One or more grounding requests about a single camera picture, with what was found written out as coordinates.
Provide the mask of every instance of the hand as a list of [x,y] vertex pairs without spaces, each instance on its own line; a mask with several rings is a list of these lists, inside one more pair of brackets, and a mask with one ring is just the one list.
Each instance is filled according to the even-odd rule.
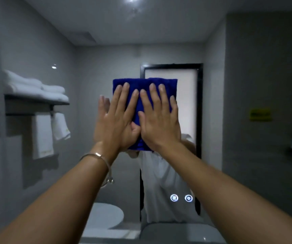
[[159,98],[156,86],[149,86],[154,109],[148,99],[145,90],[140,91],[141,101],[144,106],[144,112],[139,111],[139,120],[141,127],[141,137],[153,151],[159,152],[161,148],[181,141],[181,130],[178,120],[178,105],[174,96],[170,97],[172,112],[170,113],[168,96],[165,86],[160,85]]
[[94,141],[102,146],[102,151],[99,153],[106,153],[110,160],[115,160],[119,152],[134,144],[140,134],[140,126],[131,121],[139,93],[137,89],[133,92],[128,107],[124,110],[128,93],[128,83],[125,83],[123,87],[117,86],[108,111],[107,103],[109,100],[105,99],[104,96],[99,98]]

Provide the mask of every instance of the illuminated icon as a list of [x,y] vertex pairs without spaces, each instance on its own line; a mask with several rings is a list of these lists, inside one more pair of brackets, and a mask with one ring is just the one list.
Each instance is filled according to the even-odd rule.
[[178,201],[179,197],[176,195],[176,194],[172,194],[170,199],[173,201],[173,202],[176,202]]
[[193,197],[191,196],[191,195],[186,195],[185,197],[184,197],[184,199],[187,201],[187,202],[191,202],[192,200],[193,200]]

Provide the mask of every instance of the ceiling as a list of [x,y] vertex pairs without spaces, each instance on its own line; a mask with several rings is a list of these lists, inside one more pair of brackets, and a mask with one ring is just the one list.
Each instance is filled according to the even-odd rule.
[[74,45],[203,42],[227,13],[292,11],[292,0],[25,0]]

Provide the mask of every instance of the white shirt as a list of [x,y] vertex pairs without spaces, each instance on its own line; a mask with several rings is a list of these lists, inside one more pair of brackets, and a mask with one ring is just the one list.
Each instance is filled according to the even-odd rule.
[[[182,134],[181,137],[193,142],[190,135]],[[144,182],[144,209],[148,223],[203,222],[195,210],[195,199],[192,202],[184,199],[186,195],[191,195],[187,183],[159,153],[140,151],[138,158]],[[172,194],[179,197],[178,201],[171,201]]]

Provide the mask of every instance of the person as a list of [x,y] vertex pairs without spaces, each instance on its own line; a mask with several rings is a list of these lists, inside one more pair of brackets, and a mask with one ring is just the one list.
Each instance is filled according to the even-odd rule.
[[[196,146],[191,136],[181,134],[180,127],[176,130],[177,139],[196,154]],[[144,185],[142,229],[154,222],[203,222],[196,212],[195,204],[184,199],[193,194],[189,186],[158,152],[128,150],[127,154],[131,158],[138,158],[141,169]],[[180,196],[180,199],[171,199],[171,195],[175,197],[174,194]]]
[[[163,85],[158,96],[150,85],[153,108],[145,90],[140,91],[144,112],[140,126],[131,122],[138,99],[135,91],[125,110],[129,85],[114,91],[109,112],[104,97],[99,99],[95,145],[98,152],[114,162],[141,136],[186,181],[199,198],[217,229],[228,243],[292,243],[292,217],[221,171],[207,165],[176,137],[178,106]],[[78,243],[95,197],[106,177],[103,159],[86,156],[22,214],[0,232],[0,244]]]

